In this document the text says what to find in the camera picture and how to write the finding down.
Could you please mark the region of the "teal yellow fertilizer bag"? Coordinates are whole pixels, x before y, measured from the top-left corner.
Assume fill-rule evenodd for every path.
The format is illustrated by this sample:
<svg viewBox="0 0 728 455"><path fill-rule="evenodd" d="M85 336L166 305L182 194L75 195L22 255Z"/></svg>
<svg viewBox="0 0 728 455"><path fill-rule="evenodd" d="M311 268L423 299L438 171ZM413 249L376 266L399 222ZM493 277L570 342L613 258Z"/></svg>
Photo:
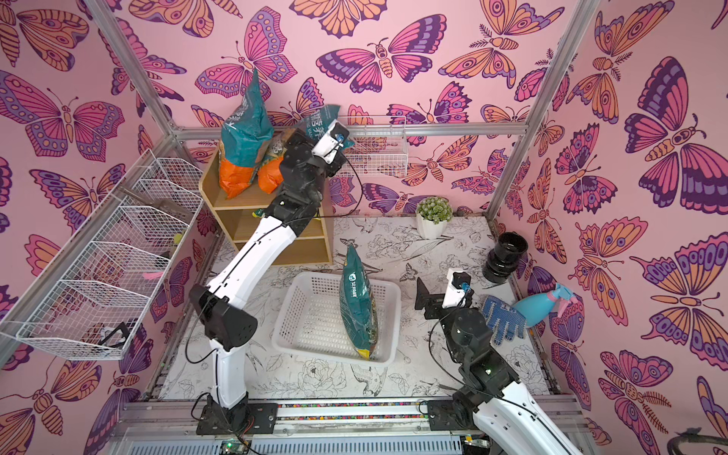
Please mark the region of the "teal yellow fertilizer bag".
<svg viewBox="0 0 728 455"><path fill-rule="evenodd" d="M348 245L339 285L344 329L358 355L371 360L378 343L377 304L356 247Z"/></svg>

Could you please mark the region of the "teal orange fertilizer bag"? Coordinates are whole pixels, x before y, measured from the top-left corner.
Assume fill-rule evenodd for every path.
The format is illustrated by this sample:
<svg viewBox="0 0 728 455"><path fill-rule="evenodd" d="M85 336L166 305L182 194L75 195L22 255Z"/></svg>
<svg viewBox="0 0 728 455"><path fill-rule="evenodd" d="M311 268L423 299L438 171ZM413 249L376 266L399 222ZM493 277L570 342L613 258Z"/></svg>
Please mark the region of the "teal orange fertilizer bag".
<svg viewBox="0 0 728 455"><path fill-rule="evenodd" d="M271 140L257 172L258 186L264 193L271 195L284 182L280 165L286 154L286 142L291 137L293 129L302 130L311 140L317 142L324 136L330 124L339 117L339 109L339 105L326 104L300 121L294 121L282 134Z"/></svg>
<svg viewBox="0 0 728 455"><path fill-rule="evenodd" d="M221 130L219 185L227 199L237 197L252 185L273 135L259 72L255 70L241 104Z"/></svg>

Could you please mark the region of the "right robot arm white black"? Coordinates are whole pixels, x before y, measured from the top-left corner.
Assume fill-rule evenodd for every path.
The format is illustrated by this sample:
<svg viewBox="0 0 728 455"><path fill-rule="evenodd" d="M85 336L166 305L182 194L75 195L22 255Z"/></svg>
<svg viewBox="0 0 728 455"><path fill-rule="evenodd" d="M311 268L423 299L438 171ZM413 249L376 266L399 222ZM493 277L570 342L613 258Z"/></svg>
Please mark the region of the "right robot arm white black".
<svg viewBox="0 0 728 455"><path fill-rule="evenodd" d="M479 432L508 454L578 454L496 349L524 334L525 316L495 296L476 307L474 295L464 272L442 294L416 282L414 307L442 330L460 386L449 399L426 401L430 430Z"/></svg>

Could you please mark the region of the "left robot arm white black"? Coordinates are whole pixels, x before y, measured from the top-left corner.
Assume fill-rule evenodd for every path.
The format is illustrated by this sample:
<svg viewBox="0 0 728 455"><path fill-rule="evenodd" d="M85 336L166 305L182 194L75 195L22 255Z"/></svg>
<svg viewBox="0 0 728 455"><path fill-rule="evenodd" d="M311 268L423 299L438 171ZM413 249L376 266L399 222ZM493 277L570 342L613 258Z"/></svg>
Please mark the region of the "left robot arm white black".
<svg viewBox="0 0 728 455"><path fill-rule="evenodd" d="M200 435L222 430L243 436L254 424L245 381L246 347L258 320L246 304L258 282L315 219L324 201L325 184L344 165L349 130L333 121L319 140L296 130L286 142L280 165L284 182L263 210L252 237L209 284L189 293L214 356L215 388L199 418Z"/></svg>

